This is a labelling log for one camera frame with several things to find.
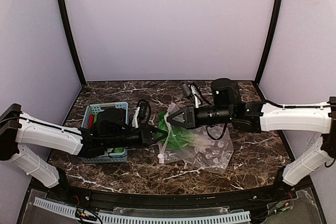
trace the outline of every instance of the red object in basket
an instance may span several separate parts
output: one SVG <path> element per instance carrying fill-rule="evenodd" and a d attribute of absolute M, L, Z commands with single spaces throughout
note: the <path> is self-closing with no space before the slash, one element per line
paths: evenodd
<path fill-rule="evenodd" d="M 91 114 L 89 118 L 89 129 L 93 126 L 94 120 L 95 120 L 95 117 L 94 115 Z"/>

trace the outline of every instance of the green object in basket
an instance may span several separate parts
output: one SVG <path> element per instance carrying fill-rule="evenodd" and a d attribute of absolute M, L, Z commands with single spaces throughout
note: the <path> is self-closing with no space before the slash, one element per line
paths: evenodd
<path fill-rule="evenodd" d="M 164 130 L 164 131 L 168 131 L 168 127 L 167 124 L 164 120 L 164 116 L 167 114 L 167 111 L 163 111 L 162 113 L 160 113 L 159 115 L 159 126 L 158 128 L 160 130 Z M 160 137 L 162 136 L 162 133 L 158 133 L 156 137 Z M 168 135 L 168 137 L 166 137 L 164 140 L 162 140 L 161 142 L 164 143 L 165 141 L 168 141 L 167 143 L 167 148 L 168 149 L 175 149 L 175 150 L 180 150 L 186 146 L 188 146 L 189 144 L 193 143 L 195 140 L 194 134 L 182 127 L 178 127 L 178 126 L 172 126 L 171 125 L 171 131 Z"/>
<path fill-rule="evenodd" d="M 124 147 L 114 148 L 113 150 L 114 153 L 122 153 L 123 151 L 124 151 Z"/>

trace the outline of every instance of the black frame post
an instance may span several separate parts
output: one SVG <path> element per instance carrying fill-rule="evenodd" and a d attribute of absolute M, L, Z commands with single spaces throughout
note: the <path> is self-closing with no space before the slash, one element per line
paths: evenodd
<path fill-rule="evenodd" d="M 79 61 L 79 58 L 78 58 L 74 38 L 72 36 L 65 0 L 57 0 L 57 1 L 58 1 L 58 6 L 59 6 L 59 11 L 61 13 L 64 32 L 65 32 L 65 35 L 67 37 L 71 57 L 72 57 L 72 60 L 74 62 L 73 64 L 75 65 L 75 69 L 76 69 L 80 84 L 82 86 L 84 86 L 86 84 L 86 80 L 85 80 L 85 76 L 84 76 L 84 73 L 83 73 L 83 69 L 80 65 L 80 61 Z"/>
<path fill-rule="evenodd" d="M 268 34 L 267 34 L 267 37 L 266 37 L 264 50 L 263 50 L 263 53 L 262 53 L 262 56 L 261 56 L 261 60 L 260 60 L 260 63 L 259 63 L 257 75 L 256 75 L 256 78 L 255 78 L 255 83 L 257 85 L 259 85 L 259 83 L 261 81 L 261 78 L 262 78 L 262 75 L 263 75 L 264 70 L 265 70 L 266 62 L 267 62 L 267 59 L 268 59 L 269 51 L 271 49 L 271 45 L 272 45 L 272 41 L 273 41 L 273 37 L 274 37 L 274 32 L 275 32 L 275 29 L 276 29 L 276 26 L 277 26 L 280 6 L 281 6 L 281 0 L 274 0 L 273 12 L 272 12 L 271 21 L 270 21 L 269 28 L 268 28 Z"/>

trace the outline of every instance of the brown marble surface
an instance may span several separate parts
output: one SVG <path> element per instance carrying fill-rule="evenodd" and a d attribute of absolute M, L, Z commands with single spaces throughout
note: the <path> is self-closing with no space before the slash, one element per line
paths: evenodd
<path fill-rule="evenodd" d="M 79 127 L 89 104 L 127 101 L 130 113 L 138 99 L 152 106 L 150 122 L 157 126 L 158 114 L 175 102 L 190 105 L 183 98 L 180 81 L 114 81 L 87 83 L 73 106 L 68 127 Z M 212 100 L 209 81 L 196 82 Z M 259 101 L 251 82 L 239 82 L 243 101 Z M 249 189 L 272 184 L 276 171 L 290 162 L 276 132 L 242 133 L 229 126 L 234 153 L 225 174 L 197 169 L 183 161 L 160 165 L 157 146 L 130 150 L 127 163 L 89 164 L 80 158 L 53 150 L 49 163 L 64 169 L 73 186 L 131 194 L 207 194 Z"/>

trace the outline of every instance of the light blue basket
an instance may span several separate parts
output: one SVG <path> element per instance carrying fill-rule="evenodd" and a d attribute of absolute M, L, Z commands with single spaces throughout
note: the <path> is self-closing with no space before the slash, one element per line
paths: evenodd
<path fill-rule="evenodd" d="M 128 103 L 127 102 L 110 102 L 110 103 L 101 103 L 101 104 L 91 104 L 87 106 L 85 115 L 82 122 L 82 128 L 88 128 L 90 123 L 90 114 L 96 115 L 101 111 L 109 108 L 117 108 L 126 110 L 126 123 L 128 124 Z M 84 163 L 122 163 L 127 162 L 127 149 L 124 148 L 124 151 L 121 153 L 105 152 L 104 155 L 85 158 L 81 157 Z"/>

